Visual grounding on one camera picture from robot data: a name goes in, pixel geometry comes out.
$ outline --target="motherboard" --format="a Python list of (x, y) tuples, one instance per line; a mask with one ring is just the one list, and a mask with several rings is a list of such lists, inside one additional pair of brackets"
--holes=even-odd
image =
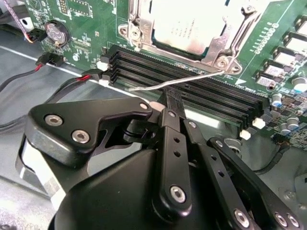
[(261, 134), (307, 150), (306, 0), (26, 0), (45, 51), (101, 68), (118, 46), (269, 98)]

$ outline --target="green circuit board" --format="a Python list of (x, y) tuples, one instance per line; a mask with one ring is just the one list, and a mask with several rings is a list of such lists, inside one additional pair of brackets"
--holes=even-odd
[[(103, 50), (112, 45), (131, 48), (127, 40), (118, 34), (118, 26), (127, 24), (128, 0), (26, 0), (35, 28), (44, 29), (50, 20), (63, 23), (71, 34), (71, 41), (62, 48), (55, 47), (49, 39), (42, 42), (45, 51), (61, 54), (65, 61), (79, 69), (96, 68)], [(279, 108), (279, 116), (262, 130), (266, 136), (279, 132), (279, 125), (287, 118), (297, 116), (300, 127), (290, 135), (294, 146), (307, 150), (307, 94), (295, 94), (291, 79), (306, 76), (306, 59), (297, 65), (273, 90), (256, 83), (255, 77), (263, 69), (266, 60), (272, 59), (273, 51), (283, 46), (283, 40), (290, 31), (295, 32), (299, 17), (307, 15), (306, 0), (283, 0), (271, 2), (245, 43), (238, 60), (243, 66), (239, 75), (219, 76), (219, 80), (235, 87), (270, 97), (280, 92), (288, 101)], [(150, 56), (174, 64), (180, 68), (203, 73), (183, 63), (147, 53)]]

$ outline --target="metal rod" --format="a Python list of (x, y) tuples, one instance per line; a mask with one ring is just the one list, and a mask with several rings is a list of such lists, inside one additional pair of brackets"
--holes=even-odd
[(158, 89), (163, 88), (163, 87), (168, 86), (168, 85), (173, 85), (173, 84), (183, 83), (183, 82), (187, 82), (187, 81), (194, 81), (194, 80), (199, 80), (199, 79), (203, 79), (203, 78), (213, 77), (213, 76), (220, 75), (220, 74), (223, 74), (223, 73), (225, 73), (225, 71), (219, 70), (215, 73), (209, 73), (209, 74), (198, 75), (198, 76), (193, 76), (193, 77), (188, 77), (188, 78), (166, 81), (166, 82), (163, 82), (160, 85), (156, 85), (156, 86), (129, 88), (128, 91), (133, 92), (133, 91), (158, 90)]

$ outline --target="black ram slot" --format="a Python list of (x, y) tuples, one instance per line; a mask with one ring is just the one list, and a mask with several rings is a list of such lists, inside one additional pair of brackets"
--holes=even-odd
[[(125, 77), (129, 77), (130, 79), (134, 79), (135, 81), (140, 81), (140, 82), (144, 82), (147, 81), (147, 83), (152, 84), (154, 81), (152, 81), (152, 79), (148, 79), (147, 75), (143, 75), (141, 73), (137, 73), (133, 70), (126, 70), (125, 68), (120, 68), (118, 70), (118, 72)], [(176, 90), (176, 92), (182, 94), (182, 92), (186, 93), (186, 96), (183, 96), (183, 98), (188, 98), (191, 102), (194, 103), (198, 103), (199, 105), (202, 105), (203, 107), (206, 107), (208, 109), (211, 110), (215, 110), (219, 113), (223, 113), (229, 116), (232, 116), (236, 119), (242, 119), (243, 120), (243, 125), (244, 128), (246, 128), (248, 126), (248, 113), (246, 112), (241, 112), (239, 110), (233, 109), (230, 106), (224, 106), (222, 104), (219, 104), (219, 106), (216, 106), (217, 103), (213, 102), (213, 101), (209, 101), (203, 98), (203, 95), (197, 93), (197, 92), (193, 92), (193, 94), (190, 93), (189, 90), (186, 89), (180, 89), (177, 88), (178, 90)]]
[[(133, 52), (124, 48), (121, 48), (119, 46), (112, 46), (109, 53), (105, 55), (104, 57), (109, 56), (115, 59), (128, 59), (130, 61), (136, 62), (138, 64), (144, 65), (147, 68), (152, 68), (156, 71), (161, 71), (166, 74), (166, 76), (169, 76), (172, 80), (173, 79), (178, 79), (178, 78), (186, 78), (189, 76), (196, 76), (197, 73), (190, 72), (185, 69), (180, 69), (178, 67), (172, 66), (170, 64), (161, 62), (155, 58), (148, 57), (146, 55)], [(202, 79), (202, 80), (197, 80), (198, 84), (201, 84), (201, 86), (206, 87), (206, 86), (211, 86), (212, 88), (215, 88), (219, 90), (220, 92), (224, 92), (226, 94), (231, 93), (233, 96), (235, 96), (237, 99), (243, 100), (243, 101), (248, 101), (250, 103), (255, 103), (255, 101), (260, 100), (262, 102), (265, 102), (263, 105), (264, 107), (269, 106), (268, 100), (264, 100), (263, 97), (258, 96), (253, 93), (249, 93), (246, 91), (243, 91), (241, 89), (235, 88), (231, 85), (227, 84), (220, 84), (218, 81), (214, 79)]]
[[(120, 73), (118, 74), (118, 78), (125, 81), (126, 83), (128, 84), (132, 84), (134, 85), (136, 83), (135, 79), (130, 79), (129, 77), (127, 76), (124, 76), (124, 75), (121, 75)], [(142, 87), (146, 87), (147, 85), (144, 85), (141, 83), (138, 83), (139, 86), (142, 86)], [(225, 121), (230, 121), (230, 122), (233, 122), (233, 123), (236, 123), (239, 127), (242, 126), (242, 120), (241, 119), (236, 119), (236, 118), (233, 118), (231, 116), (228, 116), (226, 114), (223, 114), (223, 113), (219, 113), (219, 112), (216, 112), (215, 110), (212, 110), (212, 109), (208, 109), (206, 107), (203, 107), (203, 105), (199, 105), (198, 103), (196, 103), (195, 101), (193, 102), (190, 102), (190, 99), (189, 99), (189, 95), (182, 95), (182, 99), (185, 103), (185, 105), (187, 106), (191, 106), (191, 107), (194, 107), (195, 109), (199, 109), (201, 111), (203, 111), (204, 113), (207, 113), (209, 115), (215, 115)]]
[[(165, 82), (165, 81), (169, 81), (169, 80), (173, 80), (170, 77), (166, 77), (165, 75), (163, 75), (163, 73), (160, 73), (159, 71), (150, 71), (148, 69), (146, 69), (144, 66), (137, 66), (133, 61), (129, 62), (128, 60), (118, 60), (117, 61), (117, 66), (118, 68), (126, 68), (130, 69), (131, 71), (133, 71), (134, 69), (137, 69), (137, 72), (142, 73), (143, 75), (147, 76), (148, 79), (151, 80), (155, 80), (155, 82), (152, 82), (149, 85), (157, 85), (159, 83)], [(189, 84), (186, 83), (182, 83), (182, 84), (176, 84), (174, 85), (174, 88), (178, 88), (182, 91), (186, 91), (186, 90), (193, 90), (193, 92), (199, 92), (201, 94), (203, 94), (202, 98), (207, 98), (213, 101), (219, 101), (222, 104), (225, 105), (231, 105), (234, 106), (236, 108), (238, 108), (239, 110), (243, 111), (251, 111), (254, 110), (254, 104), (250, 104), (251, 106), (249, 106), (248, 104), (244, 104), (244, 103), (240, 103), (239, 101), (237, 101), (236, 99), (233, 99), (233, 97), (230, 97), (229, 99), (229, 95), (225, 95), (224, 93), (220, 93), (218, 90), (212, 90), (212, 89), (200, 89), (199, 85), (197, 85), (196, 83), (189, 82)]]
[[(119, 46), (112, 46), (101, 60), (109, 62), (107, 73), (112, 78), (142, 87), (197, 75)], [(267, 98), (210, 78), (175, 84), (169, 88), (182, 95), (185, 105), (236, 123), (241, 129), (250, 127), (255, 117), (262, 116), (263, 110), (269, 106)]]

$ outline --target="black cable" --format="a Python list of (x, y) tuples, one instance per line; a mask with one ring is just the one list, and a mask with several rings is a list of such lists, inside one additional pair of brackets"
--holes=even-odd
[[(29, 17), (29, 12), (25, 5), (14, 6), (13, 10), (19, 19)], [(6, 11), (5, 13), (0, 15), (0, 24), (7, 24), (14, 21), (15, 20), (13, 16), (11, 16), (9, 11)]]
[(26, 73), (20, 73), (20, 74), (17, 74), (15, 76), (10, 77), (9, 79), (5, 80), (0, 85), (0, 92), (2, 92), (5, 89), (5, 87), (7, 87), (7, 85), (10, 84), (12, 81), (17, 80), (19, 78), (23, 78), (23, 77), (29, 76), (29, 75), (35, 73), (36, 71), (37, 71), (37, 69), (34, 69), (34, 70), (28, 71)]
[[(86, 81), (76, 80), (75, 78), (65, 81), (58, 87), (58, 89), (44, 102), (45, 104), (56, 103), (68, 93), (74, 91), (80, 86), (84, 85)], [(0, 133), (8, 131), (14, 127), (18, 127), (24, 124), (27, 115), (23, 115), (17, 119), (14, 119), (6, 124), (0, 125)]]
[(284, 142), (280, 145), (277, 152), (273, 156), (272, 160), (262, 169), (253, 170), (256, 175), (262, 175), (270, 171), (283, 157), (283, 154), (290, 149), (290, 144), (288, 142)]
[(7, 32), (10, 32), (12, 34), (15, 34), (19, 37), (24, 37), (24, 34), (22, 33), (22, 31), (14, 26), (5, 24), (5, 25), (0, 25), (0, 30), (4, 30)]

